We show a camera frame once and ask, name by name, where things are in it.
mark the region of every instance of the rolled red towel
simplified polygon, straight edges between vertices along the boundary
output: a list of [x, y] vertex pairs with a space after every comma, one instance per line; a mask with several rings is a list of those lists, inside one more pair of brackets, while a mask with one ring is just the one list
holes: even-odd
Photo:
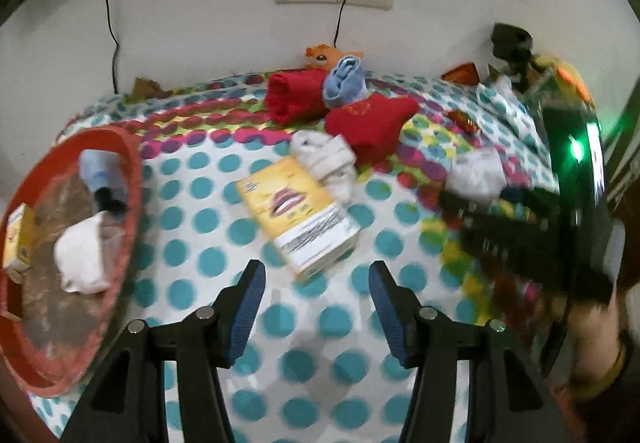
[[322, 102], [322, 69], [274, 73], [269, 77], [264, 103], [271, 119], [279, 125], [322, 118], [327, 108]]
[[324, 129], [342, 137], [356, 155], [356, 164], [375, 163], [396, 151], [400, 130], [420, 106], [410, 98], [387, 98], [375, 92], [366, 100], [334, 108]]

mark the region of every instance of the folded blue towel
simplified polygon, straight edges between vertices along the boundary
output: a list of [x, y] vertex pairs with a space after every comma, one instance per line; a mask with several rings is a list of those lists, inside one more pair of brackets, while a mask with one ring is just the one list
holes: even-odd
[[367, 98], [364, 70], [358, 57], [346, 55], [331, 70], [322, 86], [326, 108], [337, 108]]

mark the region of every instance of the green led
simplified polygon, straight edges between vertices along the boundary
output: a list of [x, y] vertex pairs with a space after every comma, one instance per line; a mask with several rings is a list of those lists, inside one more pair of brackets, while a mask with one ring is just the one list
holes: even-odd
[[569, 140], [571, 140], [571, 155], [578, 163], [580, 163], [582, 158], [584, 158], [584, 147], [582, 146], [582, 143], [575, 140], [572, 136], [569, 136]]

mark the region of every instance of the small yellow box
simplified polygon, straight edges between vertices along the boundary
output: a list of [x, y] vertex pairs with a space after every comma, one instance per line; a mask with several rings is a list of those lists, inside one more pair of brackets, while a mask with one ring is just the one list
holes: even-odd
[[14, 276], [14, 281], [15, 272], [23, 273], [31, 266], [33, 227], [33, 210], [24, 203], [11, 212], [7, 220], [2, 267], [9, 277]]
[[360, 228], [292, 157], [236, 182], [239, 194], [299, 279], [355, 245]]

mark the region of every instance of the blue gripper pad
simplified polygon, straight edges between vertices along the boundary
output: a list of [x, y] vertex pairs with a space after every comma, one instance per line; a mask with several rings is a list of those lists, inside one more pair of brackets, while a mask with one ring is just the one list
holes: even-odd
[[415, 314], [420, 302], [413, 291], [396, 284], [382, 261], [369, 266], [369, 290], [391, 354], [404, 368], [415, 367], [419, 351]]
[[244, 353], [265, 285], [264, 264], [252, 259], [244, 268], [238, 284], [224, 288], [213, 303], [213, 309], [219, 313], [218, 332], [229, 366]]

